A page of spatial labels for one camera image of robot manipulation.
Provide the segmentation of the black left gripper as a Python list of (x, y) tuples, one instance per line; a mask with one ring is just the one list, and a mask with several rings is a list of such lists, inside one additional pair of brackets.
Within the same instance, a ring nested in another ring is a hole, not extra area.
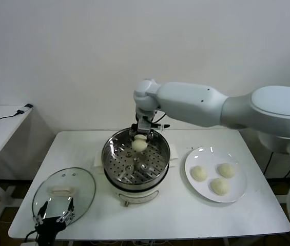
[(54, 245), (57, 234), (66, 228), (66, 222), (72, 222), (74, 219), (74, 198), (71, 197), (66, 212), (59, 217), (45, 218), (48, 201), (40, 207), (37, 215), (33, 216), (35, 230), (38, 233), (37, 243), (39, 246)]

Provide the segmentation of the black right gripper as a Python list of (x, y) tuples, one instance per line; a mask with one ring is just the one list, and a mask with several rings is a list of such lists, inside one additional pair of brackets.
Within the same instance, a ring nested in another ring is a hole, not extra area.
[(147, 143), (154, 138), (154, 130), (151, 130), (151, 122), (153, 117), (140, 117), (136, 116), (136, 123), (131, 125), (130, 138), (134, 140), (136, 134), (147, 135)]

